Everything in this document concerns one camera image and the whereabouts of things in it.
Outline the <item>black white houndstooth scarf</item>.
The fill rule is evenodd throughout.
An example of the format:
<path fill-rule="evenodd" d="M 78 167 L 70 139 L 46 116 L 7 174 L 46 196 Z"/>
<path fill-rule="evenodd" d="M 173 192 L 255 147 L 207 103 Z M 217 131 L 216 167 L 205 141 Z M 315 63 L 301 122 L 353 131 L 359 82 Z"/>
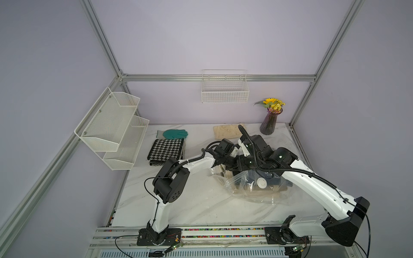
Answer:
<path fill-rule="evenodd" d="M 163 166 L 169 158 L 182 160 L 184 152 L 184 139 L 156 139 L 147 156 L 147 160 L 150 166 Z"/>

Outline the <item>clear plastic vacuum bag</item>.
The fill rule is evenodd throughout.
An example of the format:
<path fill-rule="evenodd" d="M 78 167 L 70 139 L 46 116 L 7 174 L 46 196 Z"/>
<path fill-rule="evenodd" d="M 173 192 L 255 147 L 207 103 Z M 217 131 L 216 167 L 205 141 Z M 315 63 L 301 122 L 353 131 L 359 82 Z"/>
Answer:
<path fill-rule="evenodd" d="M 211 172 L 229 194 L 248 202 L 276 204 L 297 189 L 279 172 L 269 171 L 290 166 L 298 160 L 294 153 L 283 147 L 273 150 L 260 135 L 241 137 L 241 140 L 246 141 L 249 152 L 255 150 L 256 153 L 251 157 L 241 155 L 230 165 L 221 164 Z"/>

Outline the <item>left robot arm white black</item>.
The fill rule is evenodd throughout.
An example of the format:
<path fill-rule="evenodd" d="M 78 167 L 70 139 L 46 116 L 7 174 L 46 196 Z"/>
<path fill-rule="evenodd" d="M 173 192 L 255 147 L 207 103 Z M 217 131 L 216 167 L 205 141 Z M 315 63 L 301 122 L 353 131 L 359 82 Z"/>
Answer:
<path fill-rule="evenodd" d="M 156 207 L 154 217 L 148 223 L 149 228 L 155 233 L 162 233 L 168 228 L 171 204 L 182 195 L 191 174 L 221 164 L 231 165 L 239 149 L 238 144 L 223 139 L 201 149 L 201 154 L 198 156 L 183 160 L 171 157 L 166 160 L 152 181 L 154 187 L 152 196 L 156 199 Z"/>

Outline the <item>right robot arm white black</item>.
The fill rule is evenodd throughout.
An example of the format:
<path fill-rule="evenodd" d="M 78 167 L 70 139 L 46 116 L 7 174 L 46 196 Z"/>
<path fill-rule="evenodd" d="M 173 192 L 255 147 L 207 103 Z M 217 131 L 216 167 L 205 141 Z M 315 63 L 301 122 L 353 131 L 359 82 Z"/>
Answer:
<path fill-rule="evenodd" d="M 319 216 L 298 217 L 290 215 L 274 233 L 281 245 L 293 243 L 303 237 L 329 237 L 334 242 L 350 247 L 364 220 L 368 219 L 370 203 L 363 197 L 354 198 L 333 183 L 317 175 L 289 149 L 272 150 L 260 135 L 250 136 L 243 126 L 238 144 L 245 158 L 238 159 L 239 167 L 247 165 L 265 179 L 283 178 L 299 187 L 324 209 Z"/>

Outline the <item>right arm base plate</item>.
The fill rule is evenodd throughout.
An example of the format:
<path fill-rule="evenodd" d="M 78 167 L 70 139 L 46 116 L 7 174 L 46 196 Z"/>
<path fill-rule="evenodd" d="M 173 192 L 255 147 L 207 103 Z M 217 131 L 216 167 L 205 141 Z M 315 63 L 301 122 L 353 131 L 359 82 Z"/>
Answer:
<path fill-rule="evenodd" d="M 265 227 L 265 237 L 269 245 L 287 245 L 287 244 L 304 244 L 310 243 L 308 236 L 298 237 L 290 229 L 283 227 Z"/>

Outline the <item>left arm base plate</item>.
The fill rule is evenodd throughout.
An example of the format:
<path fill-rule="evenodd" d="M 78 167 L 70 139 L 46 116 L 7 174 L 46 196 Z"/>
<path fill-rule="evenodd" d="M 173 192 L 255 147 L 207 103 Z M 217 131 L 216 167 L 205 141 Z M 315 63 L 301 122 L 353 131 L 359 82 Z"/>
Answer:
<path fill-rule="evenodd" d="M 154 229 L 139 230 L 137 246 L 171 246 L 181 239 L 182 229 L 166 228 L 161 233 Z"/>

